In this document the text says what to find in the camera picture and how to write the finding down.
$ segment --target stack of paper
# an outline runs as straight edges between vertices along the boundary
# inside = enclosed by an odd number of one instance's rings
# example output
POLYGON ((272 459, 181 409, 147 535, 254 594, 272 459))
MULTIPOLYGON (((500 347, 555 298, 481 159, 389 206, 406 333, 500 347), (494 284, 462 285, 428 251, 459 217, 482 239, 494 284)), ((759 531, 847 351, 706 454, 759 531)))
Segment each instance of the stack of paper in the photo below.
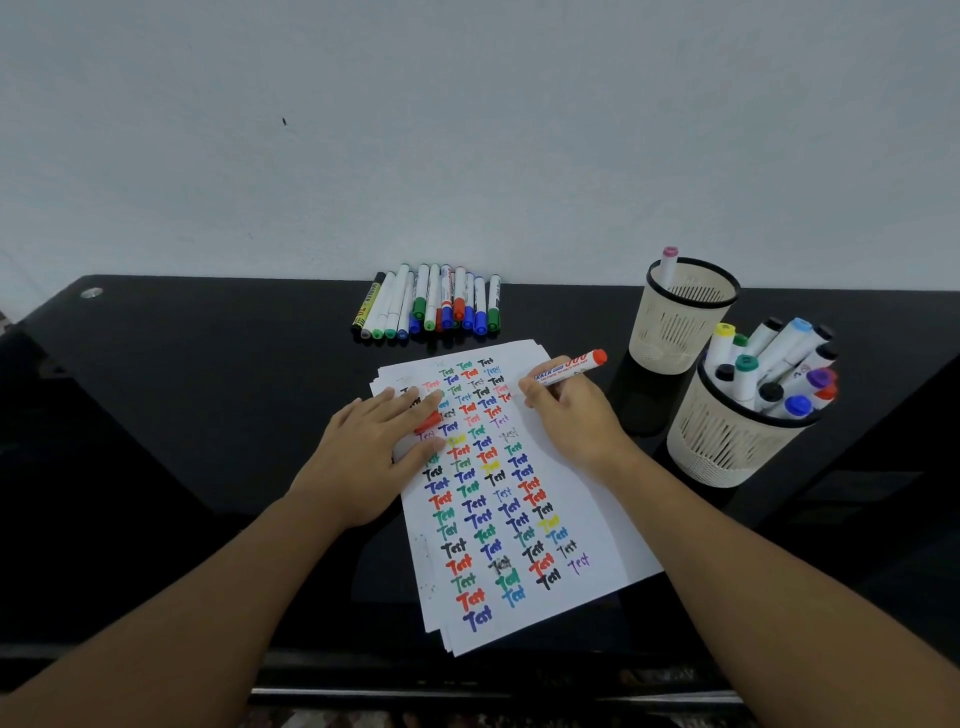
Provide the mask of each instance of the stack of paper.
POLYGON ((379 370, 377 394, 444 392, 446 447, 403 492, 427 632, 461 655, 662 571, 619 503, 554 450, 517 382, 550 357, 532 340, 379 370))

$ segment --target mesh cup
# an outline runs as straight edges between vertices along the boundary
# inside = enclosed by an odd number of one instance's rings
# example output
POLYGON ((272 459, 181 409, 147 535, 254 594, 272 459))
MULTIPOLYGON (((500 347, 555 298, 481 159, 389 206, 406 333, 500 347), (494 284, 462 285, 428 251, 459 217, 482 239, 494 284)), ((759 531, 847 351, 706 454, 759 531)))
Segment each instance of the mesh cup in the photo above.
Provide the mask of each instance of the mesh cup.
POLYGON ((644 369, 678 375, 697 360, 740 294, 740 284, 723 268, 692 257, 677 258, 669 290, 660 286, 659 275, 657 260, 647 271, 629 351, 644 369))
POLYGON ((684 401, 666 436, 677 466, 714 488, 732 488, 762 468, 783 446, 820 421, 823 410, 803 420, 767 417, 725 398, 701 357, 684 401))

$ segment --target finger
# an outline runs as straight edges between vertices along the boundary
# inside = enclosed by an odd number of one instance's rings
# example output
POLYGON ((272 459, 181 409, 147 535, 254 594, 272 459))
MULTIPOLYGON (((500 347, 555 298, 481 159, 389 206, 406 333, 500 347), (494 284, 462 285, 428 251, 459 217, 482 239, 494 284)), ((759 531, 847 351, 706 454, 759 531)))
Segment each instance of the finger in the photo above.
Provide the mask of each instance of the finger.
POLYGON ((330 422, 329 422, 329 424, 326 426, 326 429, 324 430, 324 433, 329 432, 331 429, 336 429, 337 427, 339 427, 340 425, 342 425, 344 422, 346 422, 346 421, 347 421, 347 417, 350 416, 350 412, 353 411, 353 408, 354 408, 357 404, 359 404, 360 402, 362 402, 362 401, 363 401, 363 400, 361 400, 361 399, 358 397, 356 400, 352 401, 350 404, 348 404, 348 405, 347 405, 346 407, 344 407, 343 409, 339 410, 338 412, 335 412, 335 413, 333 414, 333 417, 330 418, 330 422))
POLYGON ((566 354, 564 354, 563 356, 554 356, 552 359, 550 359, 550 361, 544 361, 539 366, 536 366, 533 369, 531 369, 530 373, 527 376, 536 376, 536 375, 541 375, 544 372, 549 372, 554 367, 560 366, 561 364, 565 364, 569 360, 570 360, 570 357, 567 356, 566 354))
POLYGON ((546 387, 532 377, 525 376, 520 380, 520 391, 529 402, 527 406, 536 409, 541 418, 560 411, 560 403, 554 399, 546 387))
POLYGON ((371 412, 370 416, 379 423, 385 423, 392 420, 398 414, 410 408, 416 400, 420 390, 417 387, 410 387, 399 397, 383 402, 380 406, 371 412))
POLYGON ((371 397, 368 400, 363 400, 360 402, 348 415, 347 419, 356 419, 358 417, 363 417, 368 412, 372 412, 374 409, 379 407, 383 402, 390 401, 394 398, 394 388, 387 387, 376 397, 371 397))
POLYGON ((437 405, 444 400, 444 393, 440 390, 432 392, 416 407, 411 407, 390 420, 390 436, 398 440, 417 429, 430 414, 437 409, 437 405))
POLYGON ((433 457, 435 453, 444 449, 445 446, 446 440, 444 438, 429 437, 410 448, 410 451, 400 458, 400 462, 391 468, 391 472, 398 481, 397 484, 400 487, 406 486, 414 479, 414 475, 422 473, 426 461, 433 457))

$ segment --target purple marker cap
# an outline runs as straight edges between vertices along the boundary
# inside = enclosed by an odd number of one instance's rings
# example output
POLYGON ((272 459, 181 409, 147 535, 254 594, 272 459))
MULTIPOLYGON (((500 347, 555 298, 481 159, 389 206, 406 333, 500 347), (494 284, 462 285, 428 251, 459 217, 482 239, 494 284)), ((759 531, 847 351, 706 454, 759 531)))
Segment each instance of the purple marker cap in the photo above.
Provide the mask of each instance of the purple marker cap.
POLYGON ((806 417, 810 414, 810 410, 813 409, 813 405, 810 404, 810 400, 804 397, 804 395, 794 395, 793 397, 786 398, 786 401, 783 403, 783 409, 794 417, 806 417))
POLYGON ((814 369, 807 373, 806 380, 810 382, 811 386, 823 389, 830 384, 830 374, 826 369, 814 369))

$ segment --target glossy black table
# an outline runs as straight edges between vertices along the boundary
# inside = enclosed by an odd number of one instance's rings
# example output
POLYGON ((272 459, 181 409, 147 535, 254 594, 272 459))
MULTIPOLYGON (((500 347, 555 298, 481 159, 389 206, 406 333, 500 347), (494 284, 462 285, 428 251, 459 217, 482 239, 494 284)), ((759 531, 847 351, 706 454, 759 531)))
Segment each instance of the glossy black table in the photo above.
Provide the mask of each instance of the glossy black table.
MULTIPOLYGON (((15 556, 0 605, 4 687, 155 594, 280 497, 330 414, 367 396, 379 366, 525 338, 552 354, 603 348, 611 361, 595 380, 639 445, 670 467, 663 440, 689 375, 651 375, 626 354, 641 289, 506 285, 497 337, 361 342, 348 327, 368 286, 91 276, 0 339, 0 487, 12 516, 2 538, 15 556), (93 288, 102 294, 82 296, 93 288)), ((727 320, 750 330, 768 315, 836 330, 841 396, 741 487, 690 483, 749 526, 947 366, 960 341, 955 293, 748 289, 727 320)), ((327 553, 276 632, 261 694, 469 683, 489 698, 512 694, 531 666, 538 684, 574 684, 581 696, 653 689, 653 679, 624 686, 625 668, 695 664, 697 687, 724 686, 664 575, 453 660, 423 633, 403 529, 395 503, 327 553)))

